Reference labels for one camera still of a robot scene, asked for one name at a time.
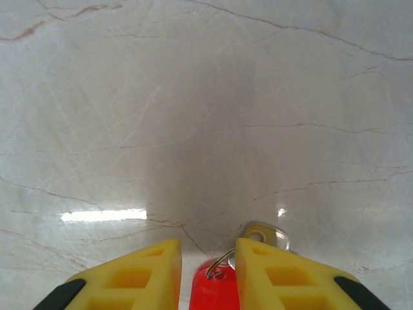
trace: black rubber grip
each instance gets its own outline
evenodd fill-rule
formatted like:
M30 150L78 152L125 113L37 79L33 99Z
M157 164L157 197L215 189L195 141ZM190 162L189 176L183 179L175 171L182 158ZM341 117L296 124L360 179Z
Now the black rubber grip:
M84 279L76 279L59 285L33 310L64 310L85 285Z
M353 301L360 307L361 310L390 310L375 294L370 292L363 284L337 276L334 281Z

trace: red plastic tag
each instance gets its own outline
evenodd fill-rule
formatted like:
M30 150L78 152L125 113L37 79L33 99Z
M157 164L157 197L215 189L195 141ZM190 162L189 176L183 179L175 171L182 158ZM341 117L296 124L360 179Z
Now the red plastic tag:
M218 266L208 279L205 274L213 262L203 263L196 271L189 310L239 310L235 270Z

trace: keychain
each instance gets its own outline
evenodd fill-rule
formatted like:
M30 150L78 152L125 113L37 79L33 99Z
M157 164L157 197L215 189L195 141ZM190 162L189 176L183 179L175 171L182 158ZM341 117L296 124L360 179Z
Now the keychain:
M284 231L264 223L248 224L241 237L259 238L258 241L286 251L290 248ZM232 248L216 260L209 260L198 267L192 280L189 310L239 310L234 255L235 248Z

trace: white marble surface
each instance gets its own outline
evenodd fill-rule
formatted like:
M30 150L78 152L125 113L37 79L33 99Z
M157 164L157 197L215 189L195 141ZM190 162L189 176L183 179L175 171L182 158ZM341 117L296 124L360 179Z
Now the white marble surface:
M0 1L0 309L250 220L412 309L413 1L204 1Z

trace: red keychain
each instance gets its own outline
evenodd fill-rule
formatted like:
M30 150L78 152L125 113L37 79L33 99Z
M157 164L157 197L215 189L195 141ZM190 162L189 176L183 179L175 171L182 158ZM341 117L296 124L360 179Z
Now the red keychain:
M192 280L189 310L239 310L235 270L221 265L233 252L232 249L199 266Z

